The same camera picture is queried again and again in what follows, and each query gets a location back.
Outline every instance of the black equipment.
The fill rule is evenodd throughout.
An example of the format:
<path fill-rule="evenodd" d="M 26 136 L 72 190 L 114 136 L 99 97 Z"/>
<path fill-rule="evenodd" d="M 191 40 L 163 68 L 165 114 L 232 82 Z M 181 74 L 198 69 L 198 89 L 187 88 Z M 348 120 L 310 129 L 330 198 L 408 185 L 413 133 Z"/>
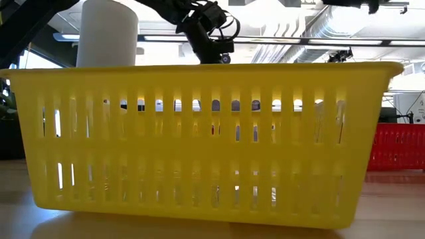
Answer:
<path fill-rule="evenodd" d="M 328 63 L 338 63 L 338 62 L 346 62 L 347 59 L 353 57 L 353 51 L 351 48 L 349 50 L 338 50 L 335 54 L 329 55 Z"/>
<path fill-rule="evenodd" d="M 414 123 L 413 120 L 414 114 L 410 112 L 406 115 L 398 115 L 395 108 L 382 107 L 379 114 L 379 123 L 397 123 L 399 118 L 407 118 L 409 123 Z"/>

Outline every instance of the red plastic basket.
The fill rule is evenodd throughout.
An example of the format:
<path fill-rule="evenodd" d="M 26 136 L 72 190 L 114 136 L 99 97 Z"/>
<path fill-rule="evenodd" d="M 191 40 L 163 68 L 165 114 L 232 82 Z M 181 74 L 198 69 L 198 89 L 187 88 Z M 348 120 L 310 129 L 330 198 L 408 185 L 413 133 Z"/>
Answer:
<path fill-rule="evenodd" d="M 378 123 L 368 170 L 425 169 L 425 125 Z"/>

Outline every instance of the white cylinder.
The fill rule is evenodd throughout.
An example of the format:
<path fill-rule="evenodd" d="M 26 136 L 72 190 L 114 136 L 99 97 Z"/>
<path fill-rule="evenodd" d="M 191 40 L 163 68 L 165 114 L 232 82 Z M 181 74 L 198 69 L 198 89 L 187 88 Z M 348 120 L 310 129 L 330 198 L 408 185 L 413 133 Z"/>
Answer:
<path fill-rule="evenodd" d="M 139 20 L 112 0 L 87 0 L 82 7 L 77 67 L 134 66 Z"/>

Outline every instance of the wooden table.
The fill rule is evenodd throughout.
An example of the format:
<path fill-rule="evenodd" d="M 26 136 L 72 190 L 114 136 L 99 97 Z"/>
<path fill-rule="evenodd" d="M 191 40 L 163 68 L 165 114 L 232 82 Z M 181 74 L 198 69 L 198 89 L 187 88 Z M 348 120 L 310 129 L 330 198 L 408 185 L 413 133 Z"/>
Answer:
<path fill-rule="evenodd" d="M 350 228 L 319 230 L 37 208 L 25 161 L 0 161 L 0 238 L 425 238 L 425 173 L 369 173 Z"/>

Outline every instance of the yellow plastic basket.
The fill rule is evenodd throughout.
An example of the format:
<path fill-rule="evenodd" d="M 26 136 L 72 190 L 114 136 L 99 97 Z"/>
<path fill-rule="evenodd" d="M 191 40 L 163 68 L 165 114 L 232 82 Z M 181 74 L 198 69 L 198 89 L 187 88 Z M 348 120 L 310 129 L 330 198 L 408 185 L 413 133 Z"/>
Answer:
<path fill-rule="evenodd" d="M 401 72 L 358 63 L 0 76 L 16 95 L 39 207 L 343 228 L 382 94 Z"/>

